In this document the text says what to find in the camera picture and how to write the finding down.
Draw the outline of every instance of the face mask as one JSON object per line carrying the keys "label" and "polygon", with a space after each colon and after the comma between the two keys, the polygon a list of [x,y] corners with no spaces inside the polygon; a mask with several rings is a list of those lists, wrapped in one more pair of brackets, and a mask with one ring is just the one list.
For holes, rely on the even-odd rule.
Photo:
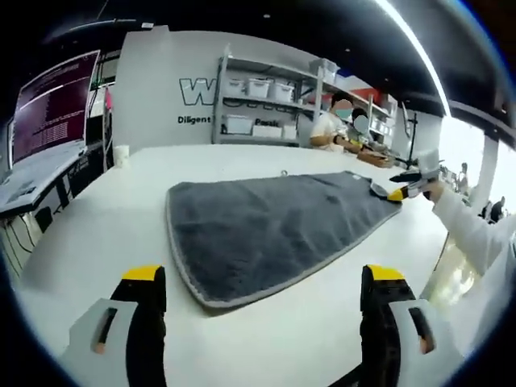
{"label": "face mask", "polygon": [[340,119],[346,119],[350,115],[352,115],[353,109],[337,109],[335,111],[335,114],[337,114],[337,117]]}
{"label": "face mask", "polygon": [[365,118],[363,115],[358,117],[355,122],[353,123],[353,126],[357,131],[365,135],[368,132],[368,124],[369,120]]}

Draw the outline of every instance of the white storage box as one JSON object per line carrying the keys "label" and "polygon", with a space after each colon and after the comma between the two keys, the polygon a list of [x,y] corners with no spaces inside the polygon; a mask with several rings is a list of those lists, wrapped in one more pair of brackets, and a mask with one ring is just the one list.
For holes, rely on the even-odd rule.
{"label": "white storage box", "polygon": [[339,71],[339,66],[337,66],[336,63],[324,58],[312,60],[310,62],[311,73],[318,75],[319,67],[322,68],[322,80],[333,85],[335,83],[335,76],[337,75],[337,71]]}
{"label": "white storage box", "polygon": [[243,79],[227,79],[225,93],[228,97],[242,97],[244,95],[245,82]]}
{"label": "white storage box", "polygon": [[248,82],[248,96],[255,98],[267,98],[268,87],[271,81],[267,79],[250,78]]}
{"label": "white storage box", "polygon": [[270,85],[269,97],[280,102],[292,102],[294,86],[274,82]]}
{"label": "white storage box", "polygon": [[283,126],[283,138],[284,139],[296,139],[298,137],[298,131],[295,125],[284,125]]}
{"label": "white storage box", "polygon": [[226,129],[228,135],[250,135],[253,120],[244,115],[227,114]]}
{"label": "white storage box", "polygon": [[266,127],[255,125],[252,127],[252,135],[255,137],[270,137],[274,139],[281,138],[282,129],[280,127]]}

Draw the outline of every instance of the ceiling light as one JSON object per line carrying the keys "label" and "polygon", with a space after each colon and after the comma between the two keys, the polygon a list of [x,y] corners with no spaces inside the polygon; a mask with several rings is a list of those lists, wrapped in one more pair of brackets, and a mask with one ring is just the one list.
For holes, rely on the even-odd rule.
{"label": "ceiling light", "polygon": [[427,52],[425,51],[421,43],[419,43],[418,38],[416,37],[410,26],[406,23],[402,16],[387,0],[374,0],[374,2],[397,24],[398,27],[400,27],[400,29],[412,43],[415,50],[421,57],[422,62],[427,67],[428,72],[430,73],[435,88],[437,89],[437,93],[439,94],[439,97],[441,99],[441,103],[443,104],[444,114],[451,117],[452,112],[450,111],[450,106],[448,105],[448,101],[446,98],[446,94],[444,93],[444,88],[441,84],[441,80],[439,79],[439,76],[435,71],[434,65],[428,57]]}

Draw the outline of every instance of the gray towel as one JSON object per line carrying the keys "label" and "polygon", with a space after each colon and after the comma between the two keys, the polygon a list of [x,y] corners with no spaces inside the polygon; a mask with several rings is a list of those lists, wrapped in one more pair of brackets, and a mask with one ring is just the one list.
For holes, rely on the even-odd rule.
{"label": "gray towel", "polygon": [[167,194],[173,259],[205,306],[274,294],[354,248],[401,203],[350,172],[181,183]]}

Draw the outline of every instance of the white shirt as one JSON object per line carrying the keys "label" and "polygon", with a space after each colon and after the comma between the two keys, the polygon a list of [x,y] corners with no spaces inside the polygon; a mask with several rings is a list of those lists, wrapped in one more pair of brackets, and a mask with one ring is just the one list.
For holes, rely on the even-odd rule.
{"label": "white shirt", "polygon": [[[319,115],[319,118],[315,121],[315,125],[312,129],[310,138],[317,137],[320,135],[336,135],[337,133],[339,133],[339,131],[343,130],[345,130],[343,121],[336,115],[324,111],[321,113],[321,115]],[[343,146],[333,143],[317,148],[331,152],[344,152]]]}
{"label": "white shirt", "polygon": [[490,225],[466,207],[460,195],[447,189],[435,205],[434,213],[482,276],[448,314],[456,346],[467,356],[489,337],[509,304],[516,272],[516,259],[509,251],[510,237],[516,231],[516,216]]}

